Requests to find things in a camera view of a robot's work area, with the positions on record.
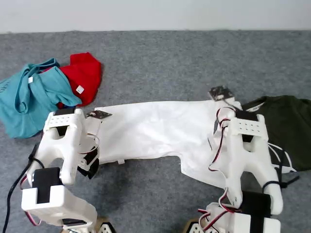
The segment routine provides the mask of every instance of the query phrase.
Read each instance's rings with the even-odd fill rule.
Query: white label
[[[250,108],[250,109],[247,109],[247,111],[248,112],[255,112],[255,111],[257,111],[257,110],[259,110],[259,108],[262,106],[264,104],[264,102],[263,103],[261,103],[261,104],[259,104],[259,105],[257,105],[257,106],[255,106],[255,107],[252,107],[252,108]]]
[[[77,91],[79,94],[81,94],[82,92],[84,92],[84,88],[81,87],[81,86],[78,86],[77,89],[76,89],[76,91]]]
[[[31,76],[31,77],[28,78],[28,84],[29,84],[29,83],[32,83],[33,81],[34,81],[33,76]]]

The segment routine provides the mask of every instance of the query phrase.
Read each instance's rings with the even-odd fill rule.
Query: white plastic part
[[[268,148],[268,133],[264,117],[258,115],[259,122],[231,119],[228,124],[226,146],[228,154],[227,169],[222,169],[226,176],[227,196],[237,208],[242,203],[241,175],[251,172],[261,187],[269,181],[278,181],[276,170],[271,164]],[[242,134],[253,135],[250,143],[243,142]],[[283,199],[278,184],[268,185],[264,193],[271,195],[271,214],[279,215],[283,209]]]
[[[55,127],[66,125],[68,125],[66,134],[59,136]],[[80,159],[83,157],[78,153],[81,136],[86,135],[83,111],[76,109],[74,114],[60,116],[54,116],[54,112],[50,113],[43,132],[44,134],[35,157],[45,167],[49,167],[49,164],[56,158],[62,158],[64,162],[60,178],[63,184],[73,184],[77,167]],[[38,168],[41,168],[38,163],[32,163],[27,171],[27,178],[30,185],[32,185],[33,172]]]
[[[207,211],[211,213],[209,220],[214,219],[224,210],[218,203],[211,203],[207,206]],[[213,225],[220,233],[250,233],[251,216],[241,213],[226,213]],[[273,218],[264,218],[263,233],[280,233],[280,221]]]
[[[93,232],[97,220],[97,212],[94,206],[85,200],[74,196],[63,185],[51,186],[50,202],[37,204],[37,188],[23,189],[21,208],[41,220],[55,226],[63,226],[62,219],[73,218],[86,222],[75,227],[81,232]]]

